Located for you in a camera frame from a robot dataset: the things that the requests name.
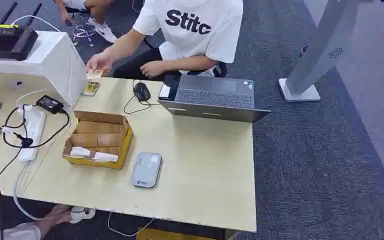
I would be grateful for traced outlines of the person's right hand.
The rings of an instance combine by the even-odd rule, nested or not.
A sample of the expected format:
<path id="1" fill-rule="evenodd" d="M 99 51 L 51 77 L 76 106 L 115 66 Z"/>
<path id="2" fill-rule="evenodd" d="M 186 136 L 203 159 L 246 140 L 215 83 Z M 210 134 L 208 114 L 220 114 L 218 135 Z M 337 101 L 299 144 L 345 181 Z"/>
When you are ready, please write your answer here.
<path id="1" fill-rule="evenodd" d="M 113 59 L 110 55 L 101 52 L 93 55 L 86 63 L 86 71 L 110 70 L 113 65 Z"/>

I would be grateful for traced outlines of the person's left hand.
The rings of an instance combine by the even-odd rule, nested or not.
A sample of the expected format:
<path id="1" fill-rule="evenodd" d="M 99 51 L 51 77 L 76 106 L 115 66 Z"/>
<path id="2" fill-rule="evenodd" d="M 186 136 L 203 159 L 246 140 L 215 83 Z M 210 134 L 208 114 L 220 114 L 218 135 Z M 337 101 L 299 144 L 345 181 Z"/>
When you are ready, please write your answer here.
<path id="1" fill-rule="evenodd" d="M 140 71 L 146 78 L 157 77 L 166 71 L 166 62 L 163 60 L 147 62 L 140 67 Z"/>

